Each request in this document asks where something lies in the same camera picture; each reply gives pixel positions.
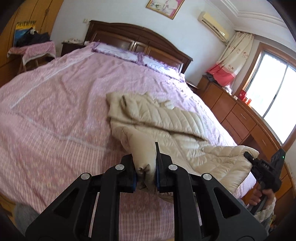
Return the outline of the person's right hand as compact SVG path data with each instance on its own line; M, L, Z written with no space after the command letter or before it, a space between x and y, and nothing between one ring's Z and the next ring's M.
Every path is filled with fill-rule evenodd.
M271 205L275 198L275 193L272 189L261 190L260 186L257 186L257 188L253 191L253 194L251 195L249 200L249 205L256 206L257 204L259 204L259 202L263 200L263 195L265 195L267 198L263 209Z

